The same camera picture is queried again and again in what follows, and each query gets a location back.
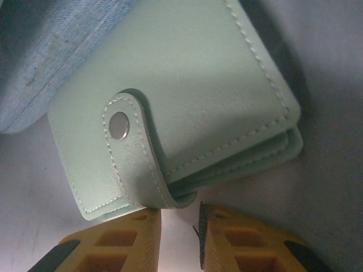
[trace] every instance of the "wallet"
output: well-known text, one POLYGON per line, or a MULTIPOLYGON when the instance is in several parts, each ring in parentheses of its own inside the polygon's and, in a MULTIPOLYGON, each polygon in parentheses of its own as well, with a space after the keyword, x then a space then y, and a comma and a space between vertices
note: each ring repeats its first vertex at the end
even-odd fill
POLYGON ((52 100, 83 217, 184 208, 302 148, 297 100, 238 0, 140 0, 52 100))

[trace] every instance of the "metal snap button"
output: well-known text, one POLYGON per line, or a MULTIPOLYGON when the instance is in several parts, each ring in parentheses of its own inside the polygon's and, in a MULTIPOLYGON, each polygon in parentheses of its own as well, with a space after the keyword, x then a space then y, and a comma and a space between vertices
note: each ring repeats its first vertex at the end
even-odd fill
POLYGON ((113 139, 124 139, 130 130, 129 118, 123 112, 116 112, 109 120, 108 130, 113 139))

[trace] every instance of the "wallet flap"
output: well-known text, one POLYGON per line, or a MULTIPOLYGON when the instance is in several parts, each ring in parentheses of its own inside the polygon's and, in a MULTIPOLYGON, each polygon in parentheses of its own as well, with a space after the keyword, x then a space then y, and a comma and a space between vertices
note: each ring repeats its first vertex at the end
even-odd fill
MULTIPOLYGON (((93 217, 126 205, 109 155, 101 159, 93 148, 104 144, 104 105, 120 92, 143 106, 158 178, 167 185, 286 132, 299 118, 237 0, 139 1, 57 92, 49 112, 67 176, 85 190, 81 210, 103 205, 93 217), (97 191, 87 189, 90 179, 97 191)), ((116 159, 136 169, 127 179, 147 172, 147 160, 132 162, 138 156, 126 150, 116 159)), ((135 197, 143 194, 138 189, 135 197)))

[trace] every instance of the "faux leather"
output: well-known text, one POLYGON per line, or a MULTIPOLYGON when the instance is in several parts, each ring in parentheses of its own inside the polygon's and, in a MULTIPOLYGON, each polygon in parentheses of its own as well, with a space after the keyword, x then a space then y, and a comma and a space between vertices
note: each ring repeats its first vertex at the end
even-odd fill
POLYGON ((49 112, 86 219, 183 207, 199 186, 290 159, 302 146, 298 118, 298 103, 237 0, 140 0, 49 112), (126 100, 109 105, 115 95, 137 101, 144 119, 126 100), (127 111, 130 134, 107 143, 116 108, 127 111))

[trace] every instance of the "gray background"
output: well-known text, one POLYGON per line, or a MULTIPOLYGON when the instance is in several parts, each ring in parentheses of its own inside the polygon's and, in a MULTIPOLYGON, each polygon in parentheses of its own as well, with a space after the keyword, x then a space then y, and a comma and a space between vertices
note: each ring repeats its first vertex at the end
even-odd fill
MULTIPOLYGON (((310 95, 296 160, 219 185, 220 203, 306 240, 335 271, 363 271, 363 2, 263 0, 301 60, 310 95)), ((85 221, 62 170, 46 117, 0 136, 0 271, 27 271, 85 221)), ((192 230, 198 203, 163 211, 159 271, 200 271, 192 230)))

